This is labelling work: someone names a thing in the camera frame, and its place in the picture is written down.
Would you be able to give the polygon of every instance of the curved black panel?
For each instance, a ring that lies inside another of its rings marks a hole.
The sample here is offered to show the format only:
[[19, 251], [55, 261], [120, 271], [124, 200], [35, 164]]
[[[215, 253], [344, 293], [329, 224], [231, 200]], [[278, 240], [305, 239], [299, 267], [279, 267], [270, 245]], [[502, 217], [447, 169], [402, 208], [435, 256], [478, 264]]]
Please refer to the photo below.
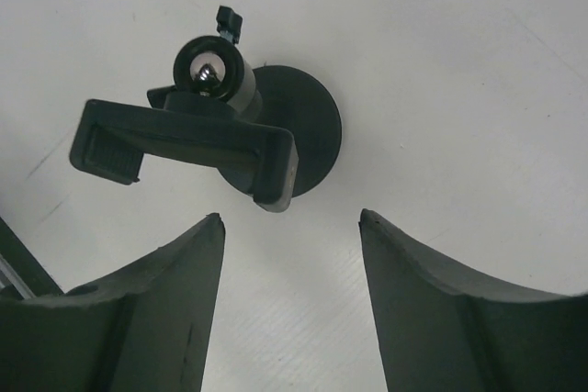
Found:
[[0, 297], [0, 390], [200, 390], [224, 248], [211, 215], [56, 297]]
[[360, 229], [390, 391], [588, 390], [588, 296], [482, 274], [372, 211]]

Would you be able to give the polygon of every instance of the phone holder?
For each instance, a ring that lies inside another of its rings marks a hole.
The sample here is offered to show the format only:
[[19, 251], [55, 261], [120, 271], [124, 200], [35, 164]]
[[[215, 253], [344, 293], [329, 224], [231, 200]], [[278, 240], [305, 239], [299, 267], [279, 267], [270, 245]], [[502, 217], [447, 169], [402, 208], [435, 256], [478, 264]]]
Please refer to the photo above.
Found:
[[130, 185], [145, 153], [216, 167], [267, 211], [320, 183], [341, 146], [341, 119], [315, 78], [288, 66], [251, 69], [235, 45], [243, 18], [227, 6], [219, 36], [188, 42], [174, 85], [147, 92], [151, 108], [90, 100], [70, 153], [72, 165]]

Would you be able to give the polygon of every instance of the black plastic piece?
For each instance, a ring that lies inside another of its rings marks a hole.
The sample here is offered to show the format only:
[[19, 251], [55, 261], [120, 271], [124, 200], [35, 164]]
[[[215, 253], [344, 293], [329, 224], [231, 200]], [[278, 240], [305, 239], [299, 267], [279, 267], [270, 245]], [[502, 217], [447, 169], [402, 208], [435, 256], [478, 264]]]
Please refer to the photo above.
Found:
[[[292, 196], [312, 190], [333, 169], [341, 148], [341, 118], [331, 94], [311, 75], [288, 66], [254, 69], [263, 97], [258, 124], [286, 129], [294, 135], [299, 165]], [[235, 188], [248, 193], [251, 177], [220, 170]]]
[[217, 32], [227, 33], [232, 37], [231, 43], [236, 45], [241, 38], [241, 25], [243, 18], [228, 6], [221, 6], [217, 13]]
[[92, 100], [71, 151], [77, 169], [129, 185], [144, 153], [216, 167], [264, 209], [281, 212], [331, 171], [341, 118], [329, 92], [287, 66], [252, 70], [234, 44], [243, 19], [221, 6], [221, 37], [189, 41], [153, 109]]
[[[171, 93], [168, 99], [173, 100]], [[129, 185], [139, 181], [145, 153], [251, 176], [249, 194], [268, 211], [283, 211], [292, 195], [298, 156], [294, 138], [280, 128], [226, 118], [227, 105], [188, 95], [193, 106], [223, 108], [205, 117], [90, 100], [70, 160], [83, 172]]]
[[66, 295], [0, 297], [0, 390], [200, 390], [223, 247], [211, 215]]
[[360, 229], [389, 391], [588, 390], [588, 295], [480, 273], [371, 211]]

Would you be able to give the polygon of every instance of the white background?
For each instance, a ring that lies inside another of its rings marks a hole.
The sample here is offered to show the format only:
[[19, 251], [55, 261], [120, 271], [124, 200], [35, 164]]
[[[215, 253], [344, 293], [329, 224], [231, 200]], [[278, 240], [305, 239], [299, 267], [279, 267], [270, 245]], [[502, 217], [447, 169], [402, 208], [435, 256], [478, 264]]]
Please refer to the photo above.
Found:
[[[0, 2], [0, 216], [70, 289], [220, 212], [206, 391], [385, 390], [362, 207], [485, 273], [588, 287], [588, 0]], [[130, 187], [77, 172], [85, 100], [146, 106], [219, 4], [244, 16], [253, 66], [334, 95], [328, 178], [273, 215], [212, 169], [150, 157]]]

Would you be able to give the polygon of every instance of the black suction cup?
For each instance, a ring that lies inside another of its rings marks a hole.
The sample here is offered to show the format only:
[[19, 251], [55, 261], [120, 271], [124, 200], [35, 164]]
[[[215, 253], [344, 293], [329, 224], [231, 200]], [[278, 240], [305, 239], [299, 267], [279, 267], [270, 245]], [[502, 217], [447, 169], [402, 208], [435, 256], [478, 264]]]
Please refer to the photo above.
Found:
[[[311, 75], [288, 66], [254, 69], [263, 109], [256, 124], [289, 130], [299, 155], [292, 196], [318, 185], [334, 166], [341, 147], [341, 118], [331, 94]], [[252, 176], [220, 170], [243, 193], [249, 193]]]

